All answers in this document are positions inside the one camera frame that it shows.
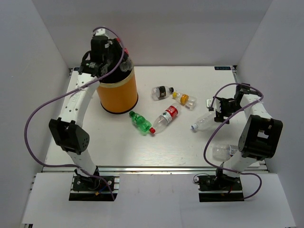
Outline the blue-cap clear bottle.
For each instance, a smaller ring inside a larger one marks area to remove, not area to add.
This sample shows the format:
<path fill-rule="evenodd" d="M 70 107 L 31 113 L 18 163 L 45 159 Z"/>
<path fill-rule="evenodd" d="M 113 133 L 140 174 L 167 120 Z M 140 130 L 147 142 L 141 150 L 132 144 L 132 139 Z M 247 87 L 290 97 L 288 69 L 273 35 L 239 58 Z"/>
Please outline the blue-cap clear bottle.
<path fill-rule="evenodd" d="M 214 121 L 215 112 L 207 112 L 199 117 L 192 125 L 193 131 L 207 131 L 218 127 L 218 123 Z"/>

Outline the small red-label clear bottle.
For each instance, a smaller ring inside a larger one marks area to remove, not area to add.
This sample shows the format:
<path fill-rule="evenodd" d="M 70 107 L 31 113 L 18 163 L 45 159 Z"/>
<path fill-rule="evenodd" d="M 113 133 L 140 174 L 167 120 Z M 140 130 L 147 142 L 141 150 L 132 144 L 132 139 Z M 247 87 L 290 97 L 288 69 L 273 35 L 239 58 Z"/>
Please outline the small red-label clear bottle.
<path fill-rule="evenodd" d="M 133 62 L 130 59 L 127 48 L 124 48 L 124 55 L 123 55 L 123 59 L 122 59 L 120 65 L 119 65 L 119 68 L 122 72 L 132 71 L 132 69 L 133 69 Z"/>

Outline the green plastic bottle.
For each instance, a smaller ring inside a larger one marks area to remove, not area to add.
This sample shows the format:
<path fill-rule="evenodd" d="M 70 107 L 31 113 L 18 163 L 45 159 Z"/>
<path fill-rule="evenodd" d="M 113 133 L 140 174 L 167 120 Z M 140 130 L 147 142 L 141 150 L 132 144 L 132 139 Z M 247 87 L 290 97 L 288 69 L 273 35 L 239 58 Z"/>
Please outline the green plastic bottle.
<path fill-rule="evenodd" d="M 142 135 L 147 135 L 150 132 L 152 124 L 142 115 L 134 111 L 130 111 L 129 117 L 131 118 L 133 125 L 141 132 Z"/>

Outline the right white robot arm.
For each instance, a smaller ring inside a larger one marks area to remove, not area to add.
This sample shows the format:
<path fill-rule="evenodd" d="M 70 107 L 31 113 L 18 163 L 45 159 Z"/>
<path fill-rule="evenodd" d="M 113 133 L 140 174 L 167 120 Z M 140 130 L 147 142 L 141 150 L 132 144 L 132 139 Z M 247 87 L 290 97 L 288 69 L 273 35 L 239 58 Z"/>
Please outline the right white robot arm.
<path fill-rule="evenodd" d="M 244 112 L 246 124 L 238 141 L 238 150 L 216 170 L 215 185 L 226 189 L 237 181 L 251 164 L 272 158 L 276 152 L 283 123 L 274 119 L 262 104 L 263 95 L 249 84 L 237 84 L 233 98 L 213 97 L 217 123 L 228 124 L 228 118 L 237 111 Z"/>

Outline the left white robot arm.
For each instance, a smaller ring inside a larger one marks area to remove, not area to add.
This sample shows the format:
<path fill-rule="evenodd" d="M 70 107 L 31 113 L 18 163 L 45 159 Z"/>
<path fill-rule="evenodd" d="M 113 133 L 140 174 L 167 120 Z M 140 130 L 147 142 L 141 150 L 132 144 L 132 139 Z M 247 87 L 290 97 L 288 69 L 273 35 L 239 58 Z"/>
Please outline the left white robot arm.
<path fill-rule="evenodd" d="M 85 177 L 84 184 L 91 190 L 99 187 L 100 177 L 87 149 L 90 136 L 82 128 L 84 116 L 101 80 L 112 74 L 127 58 L 118 38 L 92 37 L 91 49 L 84 54 L 78 70 L 76 91 L 58 118 L 49 122 L 56 145 L 71 157 L 76 174 Z"/>

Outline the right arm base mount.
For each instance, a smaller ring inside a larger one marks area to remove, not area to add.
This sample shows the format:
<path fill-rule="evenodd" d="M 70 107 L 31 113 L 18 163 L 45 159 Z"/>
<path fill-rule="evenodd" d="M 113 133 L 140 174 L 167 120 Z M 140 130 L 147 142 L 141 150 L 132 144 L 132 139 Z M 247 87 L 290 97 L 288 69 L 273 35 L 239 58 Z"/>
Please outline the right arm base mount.
<path fill-rule="evenodd" d="M 198 185 L 199 202 L 238 202 L 244 201 L 243 188 L 240 178 L 223 178 L 223 171 L 215 175 L 199 173 L 193 177 Z"/>

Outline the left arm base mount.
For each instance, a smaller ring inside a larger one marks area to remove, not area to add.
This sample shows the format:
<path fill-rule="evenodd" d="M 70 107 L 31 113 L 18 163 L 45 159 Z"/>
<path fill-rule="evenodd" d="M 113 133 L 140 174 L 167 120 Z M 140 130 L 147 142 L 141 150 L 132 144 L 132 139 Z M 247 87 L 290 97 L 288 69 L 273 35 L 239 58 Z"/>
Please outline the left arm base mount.
<path fill-rule="evenodd" d="M 74 175 L 72 179 L 69 201 L 89 201 L 89 202 L 111 202 L 118 194 L 119 178 L 116 176 L 103 176 L 103 180 L 88 182 L 84 178 Z"/>

